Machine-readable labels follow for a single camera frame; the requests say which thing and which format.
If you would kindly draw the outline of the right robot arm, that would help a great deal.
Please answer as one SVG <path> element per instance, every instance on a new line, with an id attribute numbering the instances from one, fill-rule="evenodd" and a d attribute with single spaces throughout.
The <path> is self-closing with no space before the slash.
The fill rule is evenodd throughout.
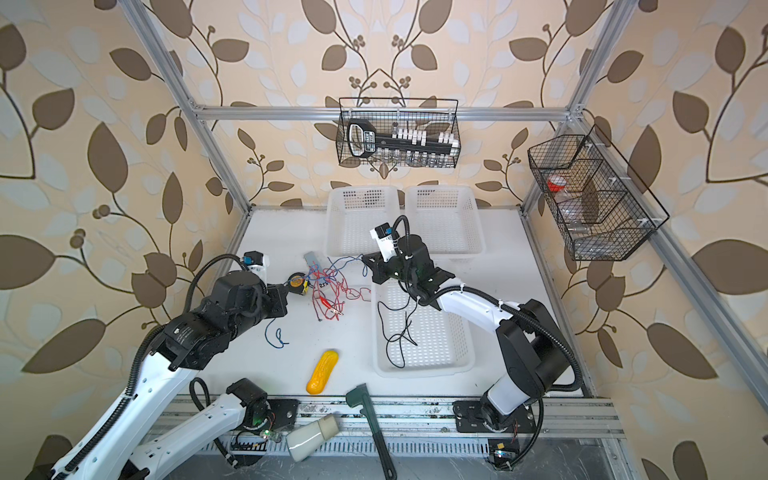
<path id="1" fill-rule="evenodd" d="M 479 401 L 480 419 L 492 431 L 504 431 L 513 414 L 549 392 L 576 392 L 584 374 L 573 348 L 546 307 L 531 299 L 504 301 L 466 285 L 438 267 L 406 216 L 370 231 L 378 251 L 362 256 L 372 281 L 394 280 L 407 304 L 454 314 L 490 332 L 498 342 L 504 374 Z"/>

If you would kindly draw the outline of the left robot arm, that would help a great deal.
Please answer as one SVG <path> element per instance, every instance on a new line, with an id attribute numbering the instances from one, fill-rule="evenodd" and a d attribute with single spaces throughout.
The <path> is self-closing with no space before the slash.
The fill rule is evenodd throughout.
<path id="1" fill-rule="evenodd" d="M 264 319 L 287 313 L 286 284 L 267 284 L 262 253 L 238 259 L 198 307 L 153 328 L 133 360 L 124 392 L 76 445 L 56 460 L 40 455 L 31 479 L 162 479 L 204 446 L 243 428 L 260 433 L 276 419 L 267 393 L 248 379 L 151 440 L 144 438 L 177 394 L 199 383 L 214 356 Z"/>

